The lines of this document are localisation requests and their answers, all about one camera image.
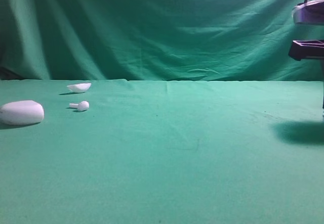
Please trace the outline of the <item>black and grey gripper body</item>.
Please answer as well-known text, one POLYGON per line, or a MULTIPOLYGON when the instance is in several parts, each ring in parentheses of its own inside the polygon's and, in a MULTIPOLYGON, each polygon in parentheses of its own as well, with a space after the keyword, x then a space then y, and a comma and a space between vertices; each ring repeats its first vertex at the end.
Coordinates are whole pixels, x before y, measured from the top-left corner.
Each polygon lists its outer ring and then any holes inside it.
POLYGON ((288 55, 296 61, 323 60, 323 0, 296 5, 292 10, 299 34, 293 38, 288 55))

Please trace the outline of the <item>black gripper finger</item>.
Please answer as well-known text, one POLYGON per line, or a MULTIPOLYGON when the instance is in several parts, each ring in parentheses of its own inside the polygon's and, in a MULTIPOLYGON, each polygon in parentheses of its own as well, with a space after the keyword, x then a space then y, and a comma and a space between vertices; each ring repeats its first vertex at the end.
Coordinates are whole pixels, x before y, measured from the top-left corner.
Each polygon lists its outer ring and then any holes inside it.
POLYGON ((323 82, 323 94, 322 94, 322 116, 324 118, 324 82, 323 82))

